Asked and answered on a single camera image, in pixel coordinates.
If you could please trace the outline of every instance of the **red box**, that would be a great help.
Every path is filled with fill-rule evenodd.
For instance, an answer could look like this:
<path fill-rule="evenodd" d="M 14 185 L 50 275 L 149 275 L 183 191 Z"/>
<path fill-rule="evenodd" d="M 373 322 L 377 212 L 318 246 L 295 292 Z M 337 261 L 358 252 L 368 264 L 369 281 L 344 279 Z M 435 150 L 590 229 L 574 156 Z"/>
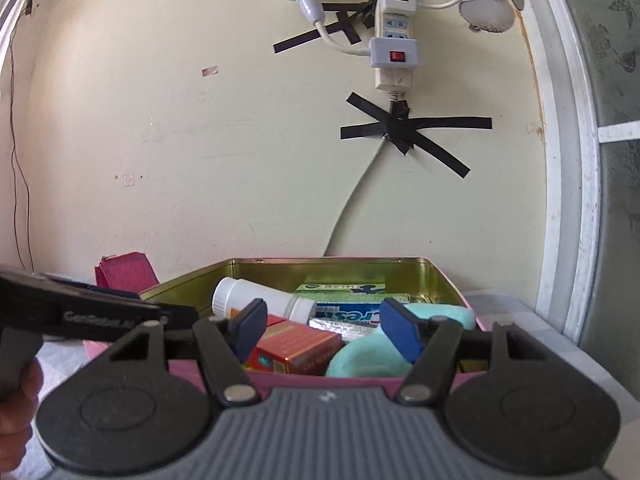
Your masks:
<path fill-rule="evenodd" d="M 269 315 L 267 330 L 246 364 L 263 372 L 323 375 L 341 347 L 339 334 Z"/>

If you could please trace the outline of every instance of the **black circular motor housing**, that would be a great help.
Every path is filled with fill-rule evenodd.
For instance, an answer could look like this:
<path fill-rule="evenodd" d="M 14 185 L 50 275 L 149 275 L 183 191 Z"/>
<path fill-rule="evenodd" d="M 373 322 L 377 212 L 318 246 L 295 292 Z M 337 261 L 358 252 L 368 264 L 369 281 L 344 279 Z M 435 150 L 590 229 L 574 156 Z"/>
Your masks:
<path fill-rule="evenodd" d="M 36 428 L 63 468 L 120 477 L 184 455 L 211 419 L 207 396 L 162 367 L 96 362 L 44 399 Z"/>
<path fill-rule="evenodd" d="M 567 364 L 511 360 L 447 399 L 446 421 L 476 458 L 520 474 L 602 466 L 620 430 L 616 403 Z"/>

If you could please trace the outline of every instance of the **hand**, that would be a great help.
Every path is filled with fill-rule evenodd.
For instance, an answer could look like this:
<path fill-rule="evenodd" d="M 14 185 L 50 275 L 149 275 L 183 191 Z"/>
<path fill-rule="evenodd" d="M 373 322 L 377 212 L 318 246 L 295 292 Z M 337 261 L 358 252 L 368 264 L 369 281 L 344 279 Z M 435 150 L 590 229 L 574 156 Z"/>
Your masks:
<path fill-rule="evenodd" d="M 16 469 L 27 452 L 43 382 L 42 368 L 34 359 L 22 371 L 20 389 L 0 402 L 0 473 Z"/>

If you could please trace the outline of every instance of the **barcode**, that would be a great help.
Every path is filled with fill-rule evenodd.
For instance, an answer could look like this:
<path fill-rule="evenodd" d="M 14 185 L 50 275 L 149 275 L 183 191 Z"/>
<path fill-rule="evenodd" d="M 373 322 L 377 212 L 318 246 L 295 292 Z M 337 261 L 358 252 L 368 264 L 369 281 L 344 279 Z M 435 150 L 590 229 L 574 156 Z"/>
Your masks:
<path fill-rule="evenodd" d="M 273 371 L 275 373 L 277 373 L 277 374 L 286 374 L 287 373 L 287 367 L 282 363 L 274 361 L 273 362 Z"/>

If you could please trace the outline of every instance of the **black tape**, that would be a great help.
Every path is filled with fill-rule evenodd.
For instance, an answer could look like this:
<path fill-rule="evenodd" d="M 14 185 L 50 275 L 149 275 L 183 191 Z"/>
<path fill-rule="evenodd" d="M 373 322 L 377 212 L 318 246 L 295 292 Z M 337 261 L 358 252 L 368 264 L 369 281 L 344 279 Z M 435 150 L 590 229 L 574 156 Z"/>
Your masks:
<path fill-rule="evenodd" d="M 327 25 L 326 31 L 329 34 L 343 31 L 351 44 L 360 43 L 362 38 L 353 28 L 353 22 L 359 18 L 365 27 L 373 28 L 376 22 L 375 12 L 377 1 L 378 0 L 368 0 L 360 4 L 322 4 L 326 12 L 336 12 L 338 17 L 337 22 Z M 276 43 L 273 45 L 273 51 L 279 54 L 280 52 L 308 43 L 309 41 L 317 40 L 318 38 L 320 38 L 318 31 L 310 30 L 294 38 Z"/>
<path fill-rule="evenodd" d="M 385 137 L 406 154 L 414 145 L 437 158 L 450 170 L 465 178 L 469 168 L 451 155 L 443 147 L 437 145 L 431 139 L 418 133 L 419 128 L 461 128 L 472 127 L 468 124 L 479 125 L 481 128 L 491 127 L 491 119 L 482 117 L 444 117 L 444 118 L 415 118 L 409 119 L 409 107 L 406 101 L 392 103 L 391 111 L 385 112 L 365 98 L 352 93 L 347 102 L 378 120 L 373 124 L 360 124 L 359 126 L 345 126 L 340 130 L 340 138 L 354 139 L 376 134 L 384 134 Z"/>

